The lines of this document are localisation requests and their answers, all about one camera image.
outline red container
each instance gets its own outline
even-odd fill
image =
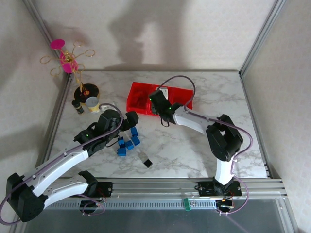
[[[126,110],[136,111],[137,113],[153,115],[151,111],[151,101],[149,95],[156,91],[159,85],[152,85],[147,83],[133,82],[130,93],[127,97]],[[164,86],[169,92],[169,101],[171,104],[180,103],[185,104],[193,96],[192,90],[181,89],[176,87]],[[188,108],[192,109],[192,101],[187,105]]]

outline blue cube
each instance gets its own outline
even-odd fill
[[[125,148],[125,140],[123,139],[123,137],[118,138],[118,145],[120,146],[120,148]]]
[[[133,143],[132,143],[131,140],[127,141],[127,142],[125,143],[125,146],[126,146],[126,148],[127,148],[128,150],[131,150],[131,149],[134,148],[134,145],[133,145]]]
[[[120,156],[120,157],[126,156],[126,148],[119,148],[119,149],[117,150],[117,154],[118,154],[118,156]]]
[[[132,137],[132,141],[134,142],[134,145],[137,146],[140,143],[140,140],[137,136]]]
[[[131,128],[131,134],[132,134],[132,137],[138,136],[138,132],[137,132],[136,127],[132,127],[132,128]]]

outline cylindrical container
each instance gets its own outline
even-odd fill
[[[82,114],[84,112],[80,102],[78,100],[73,100],[71,102],[71,104],[73,105],[73,107],[77,110],[78,114]]]
[[[87,98],[86,100],[86,106],[90,110],[91,113],[97,113],[99,112],[99,100],[98,98],[92,96]]]

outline gold wire sculpture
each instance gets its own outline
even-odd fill
[[[55,40],[55,41],[58,41],[61,45],[58,43],[57,46],[52,46],[52,43],[53,43],[52,42],[51,48],[61,51],[60,58],[54,58],[54,57],[50,57],[47,55],[47,56],[41,57],[40,63],[47,64],[53,60],[59,61],[61,63],[61,65],[56,67],[56,68],[51,69],[50,75],[54,76],[54,77],[58,76],[62,71],[61,67],[63,67],[63,69],[66,73],[73,73],[74,78],[75,78],[77,84],[79,85],[80,92],[83,93],[84,95],[88,95],[89,91],[86,90],[86,88],[84,87],[84,85],[82,83],[82,71],[85,70],[85,66],[83,64],[78,64],[76,62],[76,59],[82,55],[85,55],[86,57],[92,57],[95,55],[95,50],[86,50],[85,52],[80,53],[79,55],[76,56],[73,52],[74,52],[76,47],[80,47],[84,44],[83,41],[76,40],[75,42],[73,42],[73,49],[72,49],[71,53],[68,50],[66,50],[66,51],[62,50],[62,47],[65,44],[65,41],[63,41],[61,39]]]

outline white wall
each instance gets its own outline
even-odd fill
[[[245,77],[269,159],[311,232],[311,1],[288,0]]]
[[[39,59],[51,52],[21,0],[0,3],[0,199],[6,179],[35,166],[61,81],[52,78],[53,64]],[[6,204],[2,218],[12,221]],[[9,227],[0,224],[0,232]]]
[[[275,0],[37,0],[54,38],[96,50],[88,69],[239,69]]]

